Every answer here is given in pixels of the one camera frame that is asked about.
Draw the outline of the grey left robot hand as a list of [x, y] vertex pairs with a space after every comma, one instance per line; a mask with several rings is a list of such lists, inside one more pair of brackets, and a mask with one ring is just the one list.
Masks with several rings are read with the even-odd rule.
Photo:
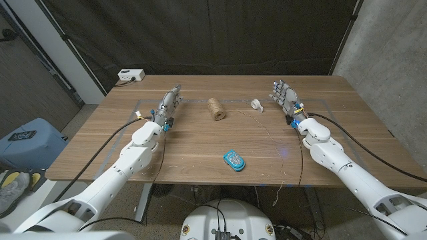
[[179, 93], [181, 85], [176, 85], [173, 89], [169, 90], [159, 102], [158, 108], [154, 114], [153, 122], [161, 127], [165, 127], [177, 106], [180, 104], [182, 97]]

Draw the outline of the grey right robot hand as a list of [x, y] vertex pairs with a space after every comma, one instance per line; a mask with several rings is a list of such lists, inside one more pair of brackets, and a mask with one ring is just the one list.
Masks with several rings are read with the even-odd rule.
[[269, 94], [285, 113], [288, 125], [299, 125], [301, 121], [307, 119], [304, 104], [298, 98], [297, 93], [284, 81], [275, 81], [273, 91]]

